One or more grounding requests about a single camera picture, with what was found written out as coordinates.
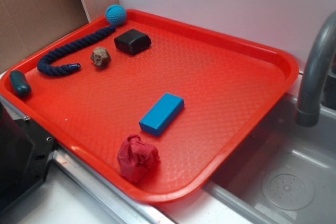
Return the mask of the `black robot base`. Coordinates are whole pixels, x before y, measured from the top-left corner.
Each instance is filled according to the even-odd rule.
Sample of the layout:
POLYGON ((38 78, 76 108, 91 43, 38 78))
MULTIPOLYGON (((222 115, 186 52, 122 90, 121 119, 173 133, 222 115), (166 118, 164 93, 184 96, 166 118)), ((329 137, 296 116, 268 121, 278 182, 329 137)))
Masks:
POLYGON ((1 215, 44 184, 55 146, 36 121, 14 120, 1 105, 1 215))

